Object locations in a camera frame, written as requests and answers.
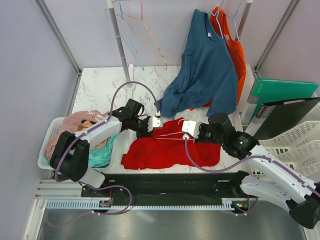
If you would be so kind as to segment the red t shirt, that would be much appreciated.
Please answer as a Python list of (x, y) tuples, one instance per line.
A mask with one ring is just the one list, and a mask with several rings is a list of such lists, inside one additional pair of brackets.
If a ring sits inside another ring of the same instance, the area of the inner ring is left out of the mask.
[[(155, 139), (154, 132), (151, 137), (139, 138), (130, 145), (128, 152), (122, 156), (121, 160), (125, 169), (165, 169), (174, 165), (193, 166), (187, 157), (184, 139)], [(200, 167), (213, 167), (220, 161), (221, 147), (217, 144), (195, 143), (191, 137), (187, 146), (191, 158)]]

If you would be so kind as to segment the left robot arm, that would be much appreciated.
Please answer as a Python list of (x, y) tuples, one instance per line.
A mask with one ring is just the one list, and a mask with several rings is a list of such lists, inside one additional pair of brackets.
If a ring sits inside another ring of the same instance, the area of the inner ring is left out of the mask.
[(56, 182), (71, 180), (92, 186), (92, 191), (99, 197), (106, 196), (110, 185), (105, 175), (89, 166), (89, 154), (104, 140), (124, 130), (136, 132), (137, 137), (149, 137), (154, 130), (153, 116), (139, 114), (144, 105), (129, 99), (125, 106), (111, 111), (98, 123), (83, 130), (60, 134), (49, 161), (55, 170)]

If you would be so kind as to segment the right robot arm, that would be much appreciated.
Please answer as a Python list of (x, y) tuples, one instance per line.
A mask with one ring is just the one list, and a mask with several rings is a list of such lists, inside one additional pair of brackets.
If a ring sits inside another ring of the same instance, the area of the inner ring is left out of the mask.
[(320, 220), (319, 183), (281, 162), (248, 133), (235, 130), (226, 114), (216, 113), (209, 117), (208, 123), (186, 120), (182, 130), (196, 143), (222, 146), (229, 156), (239, 160), (239, 164), (247, 162), (273, 181), (268, 183), (245, 174), (229, 184), (233, 196), (247, 194), (263, 198), (286, 210), (303, 227), (313, 229), (316, 226)]

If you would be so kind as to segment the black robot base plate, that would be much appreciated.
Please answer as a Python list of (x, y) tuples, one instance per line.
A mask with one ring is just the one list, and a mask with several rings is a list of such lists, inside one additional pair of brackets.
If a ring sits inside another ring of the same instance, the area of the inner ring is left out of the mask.
[(111, 197), (118, 204), (220, 204), (244, 199), (240, 185), (249, 173), (108, 174), (101, 190), (84, 187), (82, 197)]

